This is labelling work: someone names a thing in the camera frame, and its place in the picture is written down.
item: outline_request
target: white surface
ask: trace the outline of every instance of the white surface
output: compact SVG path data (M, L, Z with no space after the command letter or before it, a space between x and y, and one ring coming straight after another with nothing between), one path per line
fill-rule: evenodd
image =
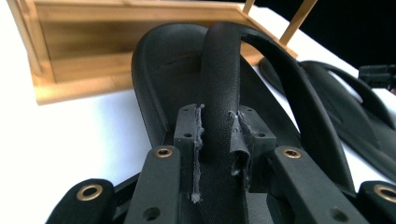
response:
M266 8L251 16L280 36L287 22ZM0 1L0 223L44 223L78 182L105 178L119 184L139 172L150 149L134 91L37 106L26 51L8 9ZM320 60L351 74L356 69L301 32L290 47L299 60ZM381 92L388 105L394 97ZM350 150L355 184L384 179Z

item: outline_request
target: white background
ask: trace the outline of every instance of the white background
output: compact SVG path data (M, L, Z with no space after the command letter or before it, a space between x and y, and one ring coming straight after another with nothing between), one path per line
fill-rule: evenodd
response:
M254 7L250 16L278 37L288 24L266 8ZM44 223L78 182L105 178L117 185L141 170L150 144L133 90L38 106L26 50L4 0L0 40L0 223ZM289 46L301 61L358 74L301 32ZM378 92L396 111L394 96ZM356 188L384 179L354 152L346 149L346 155Z

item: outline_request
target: brass grommet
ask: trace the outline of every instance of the brass grommet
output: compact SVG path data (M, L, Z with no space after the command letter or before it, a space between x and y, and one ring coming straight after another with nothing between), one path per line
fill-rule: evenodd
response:
M396 189L385 185L375 185L374 192L381 198L396 203Z
M297 150L294 149L285 149L283 150L283 155L292 158L292 159L298 159L301 157L301 153Z
M172 155L172 150L169 148L160 148L155 151L155 155L159 158L166 158Z
M77 193L77 199L83 202L91 201L103 192L103 187L98 184L86 185Z

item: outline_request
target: mounting hole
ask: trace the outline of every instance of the mounting hole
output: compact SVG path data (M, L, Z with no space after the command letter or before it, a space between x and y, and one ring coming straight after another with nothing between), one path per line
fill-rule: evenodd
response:
M334 219L336 221L347 222L347 220L348 220L347 215L336 207L331 208L329 213L330 213L330 216L332 217L332 219Z
M103 192L103 187L97 184L83 186L77 193L77 199L83 202L91 201Z
M292 158L292 159L298 159L301 157L301 153L294 149L285 149L283 151L283 155L285 155L289 158Z
M160 148L155 151L155 155L160 158L170 157L172 155L172 150L168 148Z
M146 209L146 211L143 213L143 218L146 221L152 221L152 220L157 219L157 217L159 217L160 214L161 213L160 213L160 209L159 208L151 207L151 208Z
M375 185L374 192L381 198L396 203L396 189L385 185Z

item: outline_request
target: wooden box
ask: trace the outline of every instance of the wooden box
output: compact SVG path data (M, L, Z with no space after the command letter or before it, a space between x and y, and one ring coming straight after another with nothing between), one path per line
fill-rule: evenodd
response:
M163 23L210 26L233 21L275 39L248 16L250 0L244 10L237 4L214 2L8 0L8 4L28 52L39 104L132 88L134 48L143 34ZM261 58L248 45L242 46L242 53L251 64Z

